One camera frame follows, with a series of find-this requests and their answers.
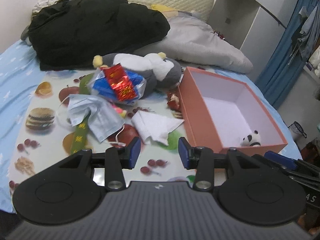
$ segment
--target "orange box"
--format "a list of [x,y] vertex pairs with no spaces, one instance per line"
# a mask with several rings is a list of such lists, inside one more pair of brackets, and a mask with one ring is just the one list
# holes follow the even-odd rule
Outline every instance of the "orange box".
[[[288,143],[260,99],[244,82],[187,67],[178,87],[188,142],[215,153],[236,147],[246,155],[279,153]],[[254,130],[261,146],[242,147]]]

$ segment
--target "blue curtain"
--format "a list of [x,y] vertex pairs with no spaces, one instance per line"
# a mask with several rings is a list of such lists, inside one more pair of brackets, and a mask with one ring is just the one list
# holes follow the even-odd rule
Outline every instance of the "blue curtain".
[[317,0],[298,0],[275,52],[255,82],[275,109],[278,109],[285,100],[305,65],[305,61],[300,59],[299,53],[288,65],[292,53],[291,37],[301,24],[299,12],[302,6],[305,6],[310,14],[317,3]]

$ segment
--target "black round joint cover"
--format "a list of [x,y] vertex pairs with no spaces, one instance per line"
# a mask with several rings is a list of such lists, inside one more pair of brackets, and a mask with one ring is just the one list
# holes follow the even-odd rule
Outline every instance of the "black round joint cover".
[[243,170],[219,189],[222,207],[240,221],[273,226],[297,219],[303,212],[303,188],[272,169]]
[[73,169],[36,174],[15,190],[12,202],[23,219],[36,224],[58,225],[78,220],[99,204],[100,189]]

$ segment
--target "blue bed sheet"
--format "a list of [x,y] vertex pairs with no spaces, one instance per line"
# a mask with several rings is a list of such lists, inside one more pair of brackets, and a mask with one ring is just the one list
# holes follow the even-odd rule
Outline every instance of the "blue bed sheet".
[[[278,112],[266,101],[260,90],[245,76],[215,68],[216,73],[247,83],[264,103],[276,120],[288,141],[282,154],[289,158],[301,158],[292,140],[290,131]],[[10,158],[16,145],[16,138],[22,120],[45,72],[39,69],[39,61],[34,49],[24,41],[17,41],[0,55],[0,209],[14,212],[7,177]]]

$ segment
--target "gray ribbed surface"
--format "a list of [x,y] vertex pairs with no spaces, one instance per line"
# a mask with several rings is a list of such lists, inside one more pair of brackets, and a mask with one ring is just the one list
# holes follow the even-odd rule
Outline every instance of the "gray ribbed surface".
[[126,191],[107,194],[97,210],[77,222],[42,227],[23,222],[8,240],[303,240],[295,223],[261,228],[241,223],[208,193],[186,182],[132,182]]

